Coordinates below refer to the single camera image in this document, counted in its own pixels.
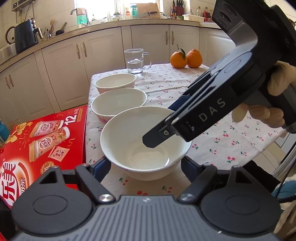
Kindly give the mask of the gloved right hand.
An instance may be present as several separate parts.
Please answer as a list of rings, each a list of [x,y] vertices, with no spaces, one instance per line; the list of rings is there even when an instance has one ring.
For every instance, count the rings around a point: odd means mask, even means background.
[[[295,132],[295,66],[278,61],[272,68],[266,90],[255,94],[255,101],[242,103],[232,111],[232,120],[241,122],[247,113],[271,128]]]

